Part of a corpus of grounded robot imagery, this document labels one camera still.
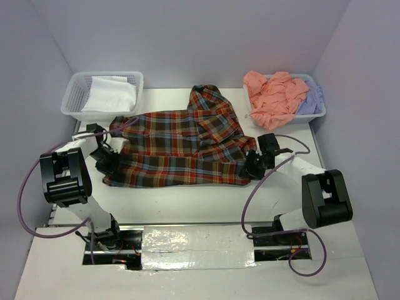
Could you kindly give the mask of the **plaid flannel long sleeve shirt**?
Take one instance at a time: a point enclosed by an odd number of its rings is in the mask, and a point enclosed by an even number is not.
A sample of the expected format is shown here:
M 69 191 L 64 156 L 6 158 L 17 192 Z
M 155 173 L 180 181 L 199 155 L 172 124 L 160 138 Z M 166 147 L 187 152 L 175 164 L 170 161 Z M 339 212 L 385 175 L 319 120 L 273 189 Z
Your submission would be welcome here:
M 244 134 L 232 104 L 213 85 L 194 86 L 186 109 L 141 114 L 115 136 L 127 142 L 116 170 L 102 179 L 108 186 L 245 186 L 251 181 L 241 172 L 256 140 Z

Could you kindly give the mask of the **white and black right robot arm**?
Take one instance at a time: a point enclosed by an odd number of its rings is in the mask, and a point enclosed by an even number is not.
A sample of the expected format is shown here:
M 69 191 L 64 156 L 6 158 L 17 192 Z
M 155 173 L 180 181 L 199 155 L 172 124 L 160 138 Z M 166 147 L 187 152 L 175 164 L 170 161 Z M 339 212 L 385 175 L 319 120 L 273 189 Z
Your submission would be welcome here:
M 353 218 L 353 207 L 341 171 L 323 169 L 303 158 L 311 153 L 304 142 L 288 135 L 263 134 L 257 138 L 260 153 L 251 150 L 246 156 L 242 175 L 257 179 L 241 213 L 242 230 L 250 238 L 272 236 L 278 244 L 286 244 L 294 233 L 345 223 Z M 274 217 L 272 231 L 251 233 L 245 218 L 251 200 L 273 173 L 279 172 L 301 187 L 301 207 Z

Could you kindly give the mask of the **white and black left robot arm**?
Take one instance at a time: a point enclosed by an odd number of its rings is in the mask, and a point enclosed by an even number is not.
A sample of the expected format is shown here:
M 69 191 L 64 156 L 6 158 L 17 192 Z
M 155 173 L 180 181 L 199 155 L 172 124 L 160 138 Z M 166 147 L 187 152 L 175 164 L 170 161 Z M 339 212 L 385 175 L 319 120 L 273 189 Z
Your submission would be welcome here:
M 106 142 L 106 131 L 96 123 L 86 126 L 62 147 L 42 154 L 39 165 L 44 197 L 48 203 L 65 208 L 80 220 L 89 218 L 94 238 L 108 249 L 117 248 L 123 240 L 119 224 L 93 196 L 93 185 L 86 158 L 93 158 L 103 175 L 116 171 L 119 153 Z

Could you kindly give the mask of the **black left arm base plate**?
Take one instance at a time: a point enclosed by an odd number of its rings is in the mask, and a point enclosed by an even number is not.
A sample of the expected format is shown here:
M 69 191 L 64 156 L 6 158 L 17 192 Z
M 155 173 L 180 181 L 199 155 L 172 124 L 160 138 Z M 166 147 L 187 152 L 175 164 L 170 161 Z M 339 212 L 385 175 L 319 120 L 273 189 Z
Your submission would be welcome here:
M 94 241 L 90 244 L 90 234 L 83 236 L 76 233 L 86 244 L 82 259 L 83 265 L 121 265 L 128 270 L 140 271 L 142 269 L 141 249 L 143 229 L 132 226 L 123 226 L 119 232 L 119 240 L 108 244 Z

